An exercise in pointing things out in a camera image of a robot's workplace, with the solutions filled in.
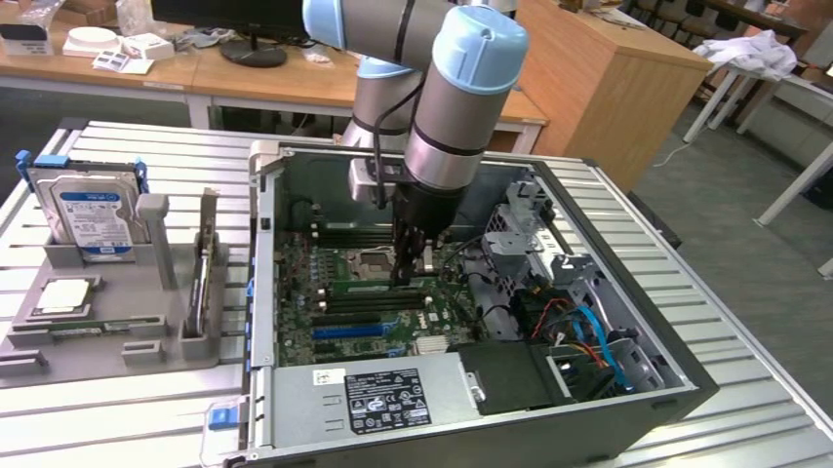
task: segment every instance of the light blue joint cap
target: light blue joint cap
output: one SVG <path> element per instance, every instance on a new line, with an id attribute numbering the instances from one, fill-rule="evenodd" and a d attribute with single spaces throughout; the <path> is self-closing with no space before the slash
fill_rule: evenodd
<path id="1" fill-rule="evenodd" d="M 302 27 L 309 37 L 328 46 L 342 49 L 340 0 L 302 0 L 301 15 Z"/>
<path id="2" fill-rule="evenodd" d="M 528 48 L 525 29 L 509 17 L 487 7 L 455 7 L 433 41 L 433 65 L 460 90 L 496 95 L 517 81 Z"/>
<path id="3" fill-rule="evenodd" d="M 358 62 L 358 78 L 375 79 L 375 78 L 391 78 L 392 76 L 403 75 L 413 71 L 412 69 L 389 63 L 388 61 L 379 60 L 372 57 L 363 57 Z"/>

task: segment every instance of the wooden cabinet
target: wooden cabinet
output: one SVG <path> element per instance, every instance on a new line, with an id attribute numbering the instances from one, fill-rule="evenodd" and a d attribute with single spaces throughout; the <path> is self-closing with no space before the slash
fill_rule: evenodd
<path id="1" fill-rule="evenodd" d="M 623 191 L 651 163 L 711 64 L 652 30 L 520 0 L 520 88 L 548 118 L 533 154 L 593 159 Z"/>

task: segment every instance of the slotted metal surface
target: slotted metal surface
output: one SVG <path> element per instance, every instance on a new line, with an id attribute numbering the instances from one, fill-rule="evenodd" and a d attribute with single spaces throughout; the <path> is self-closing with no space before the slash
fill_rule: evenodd
<path id="1" fill-rule="evenodd" d="M 209 370 L 0 390 L 0 465 L 200 466 L 198 432 L 208 405 L 238 394 L 248 212 L 245 157 L 254 139 L 241 133 L 90 122 L 58 131 L 43 152 L 148 165 L 150 189 L 168 193 L 170 242 L 189 242 L 197 194 L 220 191 L 218 227 L 232 245 L 224 297 L 221 359 Z M 620 256 L 674 329 L 720 386 L 676 424 L 651 431 L 600 466 L 833 466 L 830 421 L 736 319 L 663 244 L 617 190 L 580 161 L 547 160 L 599 233 Z M 17 312 L 43 254 L 47 229 L 33 197 L 17 190 L 0 209 L 0 336 Z M 559 229 L 583 248 L 568 224 Z M 234 449 L 234 431 L 212 441 Z"/>

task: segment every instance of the monitor stand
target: monitor stand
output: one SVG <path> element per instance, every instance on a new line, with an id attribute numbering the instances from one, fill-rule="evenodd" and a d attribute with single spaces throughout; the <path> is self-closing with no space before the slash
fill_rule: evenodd
<path id="1" fill-rule="evenodd" d="M 256 34 L 248 40 L 232 40 L 220 46 L 220 54 L 233 63 L 256 68 L 280 66 L 286 61 L 286 53 L 277 44 L 257 41 Z"/>

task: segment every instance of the computer monitor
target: computer monitor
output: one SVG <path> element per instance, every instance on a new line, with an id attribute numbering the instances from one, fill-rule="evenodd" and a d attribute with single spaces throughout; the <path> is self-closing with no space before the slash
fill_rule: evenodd
<path id="1" fill-rule="evenodd" d="M 308 38 L 300 14 L 302 0 L 150 0 L 153 18 L 197 27 L 224 27 L 249 34 L 246 41 L 220 46 L 222 57 L 246 66 L 277 66 L 286 53 L 276 44 L 257 41 L 257 36 Z"/>

